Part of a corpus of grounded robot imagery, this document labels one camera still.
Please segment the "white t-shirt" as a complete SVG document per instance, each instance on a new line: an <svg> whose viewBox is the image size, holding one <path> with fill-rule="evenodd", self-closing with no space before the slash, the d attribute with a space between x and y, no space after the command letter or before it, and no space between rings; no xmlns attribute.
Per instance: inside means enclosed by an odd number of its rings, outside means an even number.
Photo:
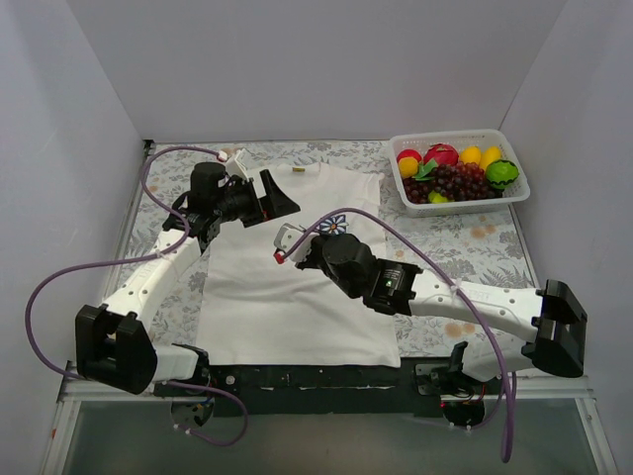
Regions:
<svg viewBox="0 0 633 475"><path fill-rule="evenodd" d="M273 240L285 223L352 233L374 255L387 254L379 226L347 209L379 211L379 173L313 163L270 169L299 213L244 228L222 225L209 248L196 346L214 365L384 365L401 363L393 318L348 298L317 269L299 270L275 262Z"/></svg>

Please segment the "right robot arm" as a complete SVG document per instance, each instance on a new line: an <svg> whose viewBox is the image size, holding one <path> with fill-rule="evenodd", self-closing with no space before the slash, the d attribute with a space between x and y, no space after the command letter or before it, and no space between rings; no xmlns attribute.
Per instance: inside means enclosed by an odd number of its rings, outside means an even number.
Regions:
<svg viewBox="0 0 633 475"><path fill-rule="evenodd" d="M530 368L570 379L585 373L588 314L562 281L523 289L458 283L379 258L353 235L312 235L289 254L297 268L320 270L348 298L378 313L479 325L486 341L457 344L444 371L459 393Z"/></svg>

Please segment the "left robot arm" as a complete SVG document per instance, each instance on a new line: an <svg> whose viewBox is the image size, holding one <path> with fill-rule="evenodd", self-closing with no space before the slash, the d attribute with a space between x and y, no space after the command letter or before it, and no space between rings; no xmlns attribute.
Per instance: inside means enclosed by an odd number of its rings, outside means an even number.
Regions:
<svg viewBox="0 0 633 475"><path fill-rule="evenodd" d="M80 376L132 394L150 384L176 380L191 396L211 382L206 351L185 344L156 346L149 330L154 315L180 277L204 254L224 223L249 228L299 212L268 170L257 194L238 166L202 162L190 189L173 204L155 251L98 307L85 305L75 318L76 365Z"/></svg>

